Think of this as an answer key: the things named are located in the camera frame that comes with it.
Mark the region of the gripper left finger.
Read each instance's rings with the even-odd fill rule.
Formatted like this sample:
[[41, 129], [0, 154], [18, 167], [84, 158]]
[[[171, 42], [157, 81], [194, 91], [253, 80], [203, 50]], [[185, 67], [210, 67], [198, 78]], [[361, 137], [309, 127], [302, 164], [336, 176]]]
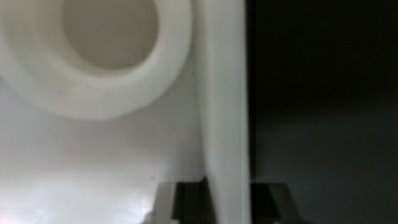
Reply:
[[178, 220], [173, 218], [174, 201], [176, 184], [162, 183], [157, 190], [153, 209], [142, 224], [178, 224]]

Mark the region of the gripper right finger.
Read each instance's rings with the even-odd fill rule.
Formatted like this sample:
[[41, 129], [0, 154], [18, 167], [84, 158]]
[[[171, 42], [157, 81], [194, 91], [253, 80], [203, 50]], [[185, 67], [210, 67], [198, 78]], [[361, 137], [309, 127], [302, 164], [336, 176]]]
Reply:
[[279, 224], [304, 224], [304, 218], [299, 212], [292, 191], [286, 184], [270, 184], [270, 194], [279, 213]]

